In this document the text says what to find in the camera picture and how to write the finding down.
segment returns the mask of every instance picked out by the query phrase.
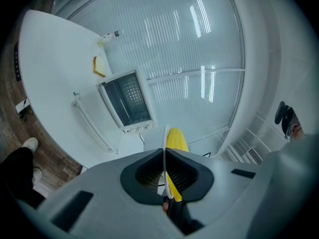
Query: white sneaker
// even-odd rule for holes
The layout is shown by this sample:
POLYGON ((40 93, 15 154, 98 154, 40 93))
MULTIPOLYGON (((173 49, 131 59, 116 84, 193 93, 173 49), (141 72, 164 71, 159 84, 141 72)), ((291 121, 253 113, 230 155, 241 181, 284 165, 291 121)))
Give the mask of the white sneaker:
POLYGON ((32 151, 32 153, 34 153, 35 150, 38 148, 38 140, 35 137, 31 137, 24 142, 22 147, 27 147, 32 151))
POLYGON ((37 184, 39 182, 39 180, 41 179, 42 177, 42 171, 39 167, 34 167, 33 168, 33 179, 32 179, 32 182, 33 182, 33 185, 37 184))

